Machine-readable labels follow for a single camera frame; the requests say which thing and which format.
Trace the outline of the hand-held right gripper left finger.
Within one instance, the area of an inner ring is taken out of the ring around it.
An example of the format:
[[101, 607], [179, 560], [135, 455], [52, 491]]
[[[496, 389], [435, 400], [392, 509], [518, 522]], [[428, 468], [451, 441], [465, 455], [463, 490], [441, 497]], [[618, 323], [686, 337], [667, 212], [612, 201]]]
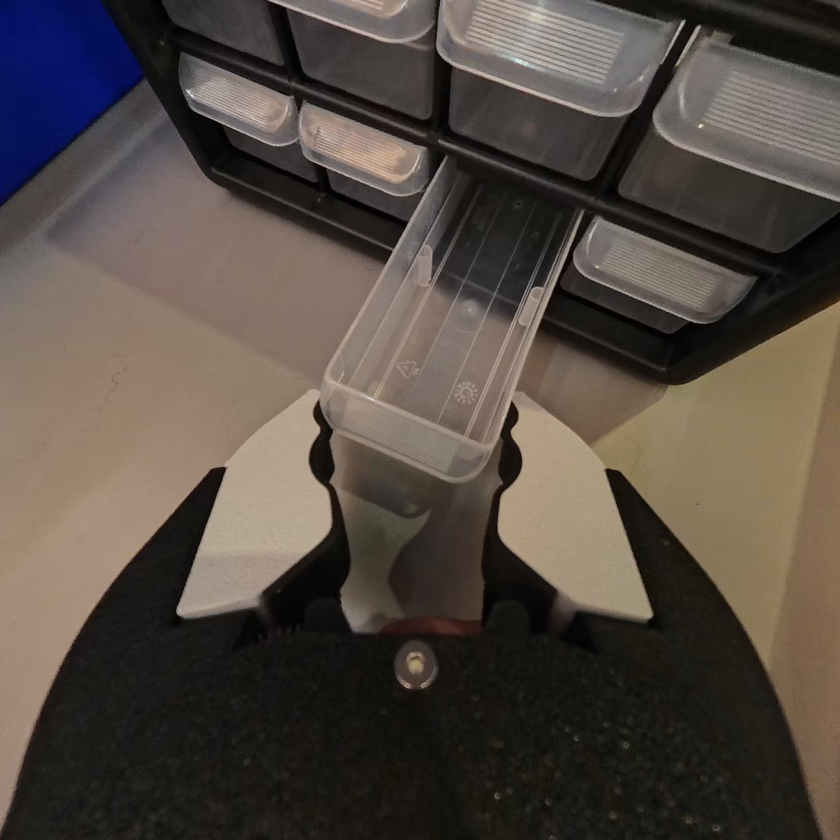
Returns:
[[318, 399], [298, 399], [226, 463], [177, 615], [252, 612], [294, 627], [339, 601], [350, 546], [336, 489], [332, 429]]

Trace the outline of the black drawer cabinet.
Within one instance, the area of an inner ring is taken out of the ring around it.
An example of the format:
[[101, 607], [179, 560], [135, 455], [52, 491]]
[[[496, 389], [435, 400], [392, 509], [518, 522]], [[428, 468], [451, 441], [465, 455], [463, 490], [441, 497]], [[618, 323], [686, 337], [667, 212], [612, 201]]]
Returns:
[[[307, 83], [298, 68], [291, 73], [248, 56], [238, 57], [226, 49], [209, 49], [202, 38], [176, 29], [162, 2], [103, 2], [121, 36], [138, 60], [155, 95], [188, 150], [207, 178], [235, 195], [271, 208], [282, 207], [315, 225], [332, 230], [333, 236], [364, 243], [366, 249], [391, 250], [396, 245], [398, 222], [392, 217], [336, 196], [329, 191], [322, 174], [320, 185], [284, 175], [267, 164], [240, 154], [227, 141], [221, 128], [195, 113], [186, 104], [177, 71], [187, 50], [218, 67], [232, 70], [267, 89], [312, 101], [345, 118], [384, 128], [392, 136], [419, 140], [430, 149], [440, 150], [442, 159], [452, 156], [458, 163], [490, 179], [528, 187], [544, 196], [572, 203], [586, 214], [600, 215], [642, 235], [669, 246], [687, 249], [692, 255], [710, 259], [727, 268], [752, 270], [759, 275], [759, 288], [738, 304], [735, 314], [723, 317], [720, 327], [681, 328], [675, 339], [653, 338], [649, 327], [620, 327], [617, 314], [606, 314], [594, 303], [550, 303], [549, 324], [563, 334], [573, 335], [597, 353], [609, 354], [657, 382], [684, 384], [725, 364], [762, 342], [810, 318], [838, 302], [838, 250], [828, 244], [828, 236], [817, 234], [801, 250], [783, 255], [710, 234], [646, 207], [633, 205], [613, 192], [627, 159], [644, 137], [649, 110], [636, 118], [619, 140], [618, 166], [607, 170], [605, 187], [595, 189], [571, 178], [540, 171], [530, 164], [518, 164], [494, 153], [481, 153], [467, 147], [467, 141], [437, 136], [441, 118], [433, 118], [432, 129], [422, 122], [366, 107], [364, 101]], [[697, 35], [713, 35], [722, 43], [754, 50], [801, 67], [813, 68], [838, 77], [838, 7], [822, 2], [619, 2], [633, 11], [677, 11], [686, 21], [670, 54], [665, 72], [656, 80], [658, 90], [672, 78], [675, 64], [684, 63], [693, 53]]]

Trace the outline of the clear plastic drawer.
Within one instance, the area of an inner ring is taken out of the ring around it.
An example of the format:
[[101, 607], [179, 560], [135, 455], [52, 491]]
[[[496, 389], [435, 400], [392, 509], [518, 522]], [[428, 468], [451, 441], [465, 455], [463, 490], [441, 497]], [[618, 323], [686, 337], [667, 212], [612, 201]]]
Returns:
[[446, 158], [324, 372], [332, 429], [441, 480], [477, 477], [582, 216]]

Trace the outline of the blue plastic bin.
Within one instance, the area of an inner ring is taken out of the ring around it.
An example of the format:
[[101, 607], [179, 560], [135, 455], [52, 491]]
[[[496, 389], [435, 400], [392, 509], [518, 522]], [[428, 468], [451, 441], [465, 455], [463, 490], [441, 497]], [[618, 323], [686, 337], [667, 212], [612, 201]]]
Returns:
[[143, 72], [99, 1], [1, 2], [1, 202]]

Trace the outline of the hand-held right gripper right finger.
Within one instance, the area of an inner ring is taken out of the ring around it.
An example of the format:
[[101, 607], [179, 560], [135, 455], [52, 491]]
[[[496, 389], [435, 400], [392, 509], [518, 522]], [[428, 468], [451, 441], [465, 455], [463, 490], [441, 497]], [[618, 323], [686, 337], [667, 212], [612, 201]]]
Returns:
[[513, 396], [500, 443], [483, 617], [511, 601], [536, 634], [562, 634], [580, 614], [648, 623], [654, 611], [592, 448], [525, 394]]

